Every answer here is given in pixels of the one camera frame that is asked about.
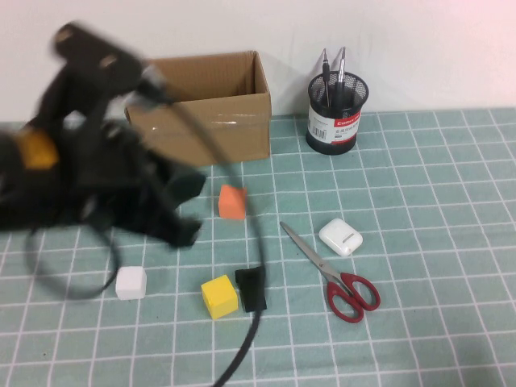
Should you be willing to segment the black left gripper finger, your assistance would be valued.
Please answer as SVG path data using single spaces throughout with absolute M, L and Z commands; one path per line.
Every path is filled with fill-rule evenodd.
M 174 206 L 197 197 L 206 183 L 206 176 L 194 169 L 177 169 L 170 176 L 165 192 Z
M 141 231 L 154 239 L 160 239 L 174 248 L 187 248 L 197 240 L 202 222 L 197 218 L 181 217 L 178 202 L 165 194 L 152 195 L 140 207 Z

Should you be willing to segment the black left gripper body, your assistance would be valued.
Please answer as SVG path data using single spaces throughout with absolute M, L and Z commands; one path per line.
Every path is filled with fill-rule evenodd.
M 147 226 L 172 217 L 173 161 L 146 148 L 106 108 L 60 111 L 60 225 Z

